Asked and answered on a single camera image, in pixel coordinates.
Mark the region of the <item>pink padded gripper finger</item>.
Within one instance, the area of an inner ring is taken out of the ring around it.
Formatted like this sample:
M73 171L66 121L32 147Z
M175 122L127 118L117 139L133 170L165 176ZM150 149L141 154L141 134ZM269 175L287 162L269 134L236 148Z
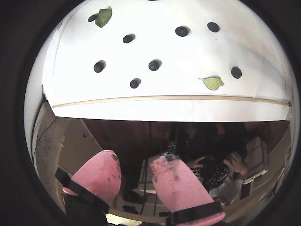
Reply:
M103 150L70 176L59 167L55 178L62 185L65 212L73 226L107 226L111 201L121 187L121 168L114 151Z
M152 182L170 212L167 226L211 226L225 217L190 168L179 158L166 154L152 161Z

